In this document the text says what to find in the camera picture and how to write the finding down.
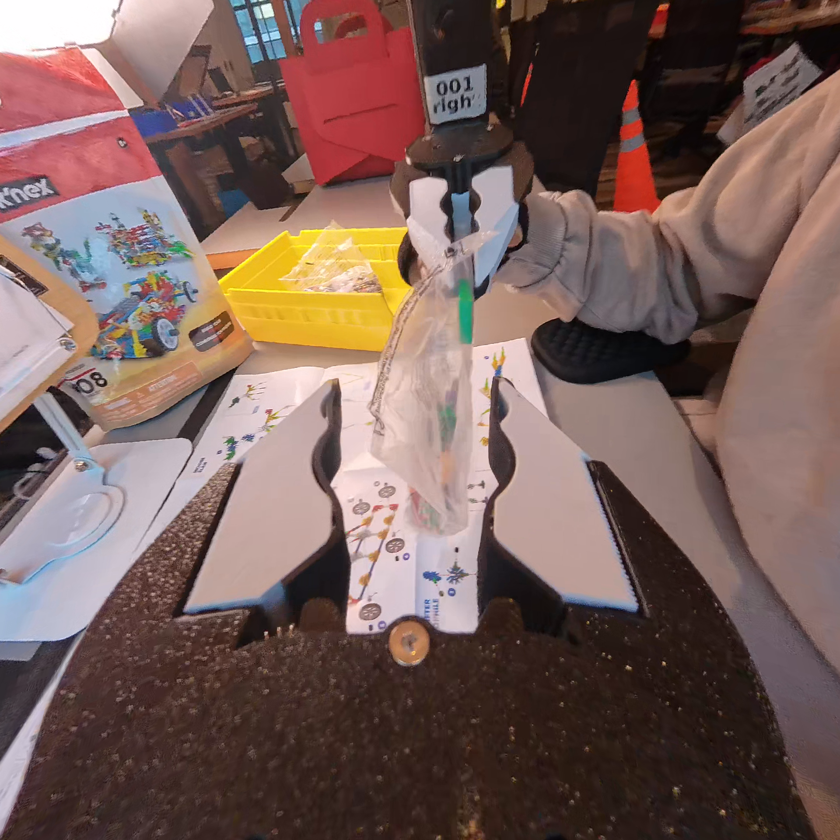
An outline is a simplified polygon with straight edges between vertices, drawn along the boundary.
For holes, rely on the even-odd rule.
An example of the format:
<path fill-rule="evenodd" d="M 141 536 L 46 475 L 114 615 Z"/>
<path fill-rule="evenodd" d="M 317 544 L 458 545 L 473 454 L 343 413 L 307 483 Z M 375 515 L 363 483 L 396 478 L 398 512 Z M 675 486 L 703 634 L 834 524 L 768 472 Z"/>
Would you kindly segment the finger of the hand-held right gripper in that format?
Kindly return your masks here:
<path fill-rule="evenodd" d="M 488 289 L 519 222 L 512 166 L 491 166 L 459 194 L 459 253 L 471 259 L 474 298 Z"/>
<path fill-rule="evenodd" d="M 443 178 L 420 177 L 408 186 L 407 233 L 424 264 L 442 264 L 451 246 L 448 216 L 442 207 L 447 194 L 448 184 Z"/>

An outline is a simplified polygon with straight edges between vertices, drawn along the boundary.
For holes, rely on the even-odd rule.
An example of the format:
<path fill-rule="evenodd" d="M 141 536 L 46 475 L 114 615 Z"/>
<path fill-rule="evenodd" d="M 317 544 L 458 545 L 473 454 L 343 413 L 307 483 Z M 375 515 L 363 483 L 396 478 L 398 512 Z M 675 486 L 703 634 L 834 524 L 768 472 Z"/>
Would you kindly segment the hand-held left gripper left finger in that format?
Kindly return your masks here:
<path fill-rule="evenodd" d="M 245 456 L 185 592 L 184 616 L 247 611 L 269 634 L 346 633 L 349 551 L 332 487 L 342 393 L 327 380 Z"/>

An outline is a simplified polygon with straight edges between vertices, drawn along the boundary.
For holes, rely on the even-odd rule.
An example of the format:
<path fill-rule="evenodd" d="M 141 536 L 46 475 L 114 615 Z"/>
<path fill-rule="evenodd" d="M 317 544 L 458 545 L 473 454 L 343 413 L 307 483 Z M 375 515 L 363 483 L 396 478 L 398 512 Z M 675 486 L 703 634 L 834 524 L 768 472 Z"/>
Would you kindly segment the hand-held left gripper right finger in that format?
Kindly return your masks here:
<path fill-rule="evenodd" d="M 594 461 L 506 378 L 490 397 L 489 465 L 497 486 L 481 527 L 477 605 L 526 632 L 561 634 L 570 607 L 639 615 L 634 569 Z"/>

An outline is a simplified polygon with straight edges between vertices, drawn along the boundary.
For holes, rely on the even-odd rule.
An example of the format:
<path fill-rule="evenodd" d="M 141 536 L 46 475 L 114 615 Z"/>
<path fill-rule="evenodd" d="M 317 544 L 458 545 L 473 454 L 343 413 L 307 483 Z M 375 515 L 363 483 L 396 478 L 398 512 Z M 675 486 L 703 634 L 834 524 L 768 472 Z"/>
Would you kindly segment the fold-out instruction booklet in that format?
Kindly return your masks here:
<path fill-rule="evenodd" d="M 442 633 L 475 632 L 481 522 L 497 487 L 488 459 L 492 382 L 506 377 L 543 415 L 547 412 L 525 339 L 480 345 L 473 354 L 469 524 L 460 533 L 444 538 L 418 526 L 413 492 L 371 455 L 369 403 L 377 363 L 343 364 L 234 375 L 141 549 L 162 533 L 213 474 L 242 460 L 322 383 L 337 379 L 342 393 L 342 462 L 332 487 L 342 507 L 351 560 L 348 631 L 372 634 L 397 618 L 414 615 Z"/>

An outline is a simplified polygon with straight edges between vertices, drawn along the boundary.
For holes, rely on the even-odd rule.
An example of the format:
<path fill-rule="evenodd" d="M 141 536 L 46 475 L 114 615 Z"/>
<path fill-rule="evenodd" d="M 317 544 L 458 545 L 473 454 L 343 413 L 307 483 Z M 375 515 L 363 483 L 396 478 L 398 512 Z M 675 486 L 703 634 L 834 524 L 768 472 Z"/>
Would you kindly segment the clear plastic parts bag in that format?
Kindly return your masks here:
<path fill-rule="evenodd" d="M 471 234 L 420 267 L 369 404 L 372 456 L 405 482 L 415 524 L 441 537 L 468 524 L 476 255 L 490 237 Z"/>
<path fill-rule="evenodd" d="M 288 273 L 279 277 L 282 288 L 317 293 L 382 293 L 371 262 L 350 231 L 332 221 Z"/>

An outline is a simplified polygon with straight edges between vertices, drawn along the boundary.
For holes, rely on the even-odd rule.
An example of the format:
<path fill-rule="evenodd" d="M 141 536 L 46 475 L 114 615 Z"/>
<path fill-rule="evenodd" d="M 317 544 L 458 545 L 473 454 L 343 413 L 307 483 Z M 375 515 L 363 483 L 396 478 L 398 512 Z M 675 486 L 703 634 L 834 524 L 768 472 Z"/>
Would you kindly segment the person's right forearm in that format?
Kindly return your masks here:
<path fill-rule="evenodd" d="M 674 344 L 754 307 L 703 287 L 685 247 L 648 212 L 600 212 L 581 191 L 533 192 L 520 205 L 520 227 L 495 279 L 565 322 Z"/>

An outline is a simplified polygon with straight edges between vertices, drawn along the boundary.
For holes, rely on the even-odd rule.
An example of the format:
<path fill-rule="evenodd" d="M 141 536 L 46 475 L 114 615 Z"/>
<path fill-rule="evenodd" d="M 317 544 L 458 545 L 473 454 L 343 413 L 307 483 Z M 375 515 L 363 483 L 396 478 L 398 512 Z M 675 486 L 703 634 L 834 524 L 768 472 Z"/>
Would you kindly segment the white printed task sheet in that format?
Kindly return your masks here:
<path fill-rule="evenodd" d="M 77 350 L 71 322 L 1 268 L 1 415 L 5 417 Z"/>

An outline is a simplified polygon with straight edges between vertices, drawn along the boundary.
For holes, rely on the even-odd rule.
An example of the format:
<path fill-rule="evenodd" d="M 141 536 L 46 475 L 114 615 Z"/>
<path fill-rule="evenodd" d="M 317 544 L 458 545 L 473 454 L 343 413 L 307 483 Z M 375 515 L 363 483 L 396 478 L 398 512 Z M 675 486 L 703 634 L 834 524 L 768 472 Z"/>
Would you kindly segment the white table with wooden edge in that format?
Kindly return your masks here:
<path fill-rule="evenodd" d="M 405 218 L 394 204 L 388 177 L 333 186 L 316 185 L 288 207 L 258 210 L 246 204 L 202 242 L 215 270 L 235 268 L 283 232 L 324 228 L 399 228 Z"/>

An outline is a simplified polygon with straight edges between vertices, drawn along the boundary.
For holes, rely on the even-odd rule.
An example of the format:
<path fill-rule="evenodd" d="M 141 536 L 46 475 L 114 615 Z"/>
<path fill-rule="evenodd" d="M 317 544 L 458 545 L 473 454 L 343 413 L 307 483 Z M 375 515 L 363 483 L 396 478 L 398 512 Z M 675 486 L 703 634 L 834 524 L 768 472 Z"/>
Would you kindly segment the black mesh chair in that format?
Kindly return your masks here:
<path fill-rule="evenodd" d="M 595 197 L 658 5 L 547 2 L 532 19 L 511 23 L 513 131 L 548 189 Z"/>

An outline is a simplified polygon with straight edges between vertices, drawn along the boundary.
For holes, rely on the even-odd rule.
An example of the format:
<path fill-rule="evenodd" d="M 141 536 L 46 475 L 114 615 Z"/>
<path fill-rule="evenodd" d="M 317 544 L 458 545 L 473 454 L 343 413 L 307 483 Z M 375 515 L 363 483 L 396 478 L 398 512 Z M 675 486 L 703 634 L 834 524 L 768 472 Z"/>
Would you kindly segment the red felt bag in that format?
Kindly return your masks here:
<path fill-rule="evenodd" d="M 301 11 L 302 55 L 279 60 L 313 180 L 390 175 L 424 132 L 413 37 L 375 2 L 315 1 Z"/>

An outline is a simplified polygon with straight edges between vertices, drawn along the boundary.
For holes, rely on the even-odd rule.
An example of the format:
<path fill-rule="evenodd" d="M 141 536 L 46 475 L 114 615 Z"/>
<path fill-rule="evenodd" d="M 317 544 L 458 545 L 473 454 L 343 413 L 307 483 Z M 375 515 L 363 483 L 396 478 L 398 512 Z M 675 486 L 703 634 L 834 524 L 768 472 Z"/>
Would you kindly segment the orange traffic cone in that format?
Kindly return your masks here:
<path fill-rule="evenodd" d="M 616 161 L 613 211 L 654 213 L 660 205 L 639 111 L 637 83 L 631 80 L 623 103 Z"/>

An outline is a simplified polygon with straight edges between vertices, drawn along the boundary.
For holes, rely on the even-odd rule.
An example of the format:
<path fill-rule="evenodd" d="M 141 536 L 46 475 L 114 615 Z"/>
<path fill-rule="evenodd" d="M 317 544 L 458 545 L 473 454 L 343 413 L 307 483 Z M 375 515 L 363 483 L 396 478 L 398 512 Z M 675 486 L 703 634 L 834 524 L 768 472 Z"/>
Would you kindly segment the yellow plastic bin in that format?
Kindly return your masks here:
<path fill-rule="evenodd" d="M 232 268 L 220 281 L 227 302 L 251 338 L 260 342 L 343 350 L 382 351 L 392 322 L 411 293 L 397 265 L 405 227 L 330 225 L 283 232 Z M 303 290 L 289 281 L 323 236 L 350 239 L 379 283 L 374 291 Z"/>

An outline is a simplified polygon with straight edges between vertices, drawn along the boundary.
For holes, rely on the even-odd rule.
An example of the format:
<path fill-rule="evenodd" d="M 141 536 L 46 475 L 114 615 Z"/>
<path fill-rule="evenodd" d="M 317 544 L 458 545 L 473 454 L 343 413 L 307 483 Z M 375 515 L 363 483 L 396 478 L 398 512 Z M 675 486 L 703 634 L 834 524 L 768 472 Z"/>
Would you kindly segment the white light panel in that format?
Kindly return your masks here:
<path fill-rule="evenodd" d="M 214 10 L 212 1 L 2 1 L 3 53 L 78 47 L 127 109 L 154 106 Z"/>

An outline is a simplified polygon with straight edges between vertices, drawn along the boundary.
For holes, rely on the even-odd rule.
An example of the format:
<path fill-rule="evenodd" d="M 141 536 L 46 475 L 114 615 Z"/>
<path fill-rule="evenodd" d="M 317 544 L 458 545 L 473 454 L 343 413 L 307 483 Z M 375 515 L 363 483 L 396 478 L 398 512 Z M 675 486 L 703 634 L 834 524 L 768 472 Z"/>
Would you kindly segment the red and tan toy box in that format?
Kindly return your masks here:
<path fill-rule="evenodd" d="M 105 431 L 140 424 L 253 349 L 118 94 L 79 48 L 1 57 L 2 254 L 97 331 L 59 387 Z"/>

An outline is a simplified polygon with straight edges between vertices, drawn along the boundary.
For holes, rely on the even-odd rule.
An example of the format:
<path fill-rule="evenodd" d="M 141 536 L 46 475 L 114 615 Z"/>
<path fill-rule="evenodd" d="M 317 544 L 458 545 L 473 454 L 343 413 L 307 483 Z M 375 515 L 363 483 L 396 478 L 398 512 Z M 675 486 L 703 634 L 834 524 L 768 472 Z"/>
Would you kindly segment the white printed paper sign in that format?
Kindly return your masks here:
<path fill-rule="evenodd" d="M 731 146 L 798 99 L 822 74 L 821 68 L 794 42 L 745 77 L 741 100 L 717 132 L 718 140 Z"/>

